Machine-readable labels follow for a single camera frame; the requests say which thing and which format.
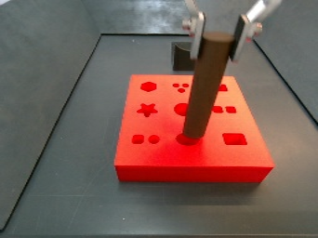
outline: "shape hole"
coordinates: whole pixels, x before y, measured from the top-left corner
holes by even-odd
[[[219,91],[220,92],[225,92],[227,91],[227,86],[225,85],[220,85],[219,86]]]
[[[227,113],[236,113],[236,108],[233,106],[224,107]]]
[[[177,115],[185,116],[187,103],[179,103],[173,107],[173,112]]]
[[[223,133],[223,142],[225,145],[247,145],[244,135],[240,133]]]
[[[153,82],[145,82],[141,84],[140,89],[146,92],[150,92],[156,89],[156,84]]]
[[[136,111],[137,113],[142,113],[145,117],[149,117],[150,114],[157,113],[156,109],[153,108],[154,104],[140,104],[140,109]]]
[[[150,135],[148,138],[148,141],[150,144],[156,144],[158,142],[160,138],[156,135]]]
[[[213,113],[223,113],[223,108],[221,108],[221,106],[213,106],[212,112],[213,112]]]
[[[132,135],[132,144],[141,144],[144,142],[142,135]]]

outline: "rectangular hole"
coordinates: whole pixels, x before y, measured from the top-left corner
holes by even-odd
[[[223,133],[221,136],[225,145],[247,145],[247,141],[241,133]]]

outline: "circular hole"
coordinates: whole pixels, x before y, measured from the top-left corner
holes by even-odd
[[[184,134],[179,134],[175,139],[181,145],[195,145],[200,141],[200,139],[188,138]]]
[[[158,142],[160,138],[156,135],[150,135],[148,138],[148,141],[150,144],[156,144]]]
[[[223,108],[221,108],[221,106],[213,106],[212,112],[213,112],[213,113],[223,113]]]
[[[187,103],[179,103],[173,107],[173,111],[177,115],[185,116]]]

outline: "gray table surface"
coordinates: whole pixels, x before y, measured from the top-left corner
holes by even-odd
[[[102,36],[6,229],[14,235],[318,234],[318,132],[256,46],[228,62],[275,169],[260,184],[120,183],[130,74],[175,74],[172,36]]]

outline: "small round hole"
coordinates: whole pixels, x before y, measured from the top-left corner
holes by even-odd
[[[148,141],[150,144],[156,144],[158,142],[160,138],[156,135],[150,135],[148,138]]]

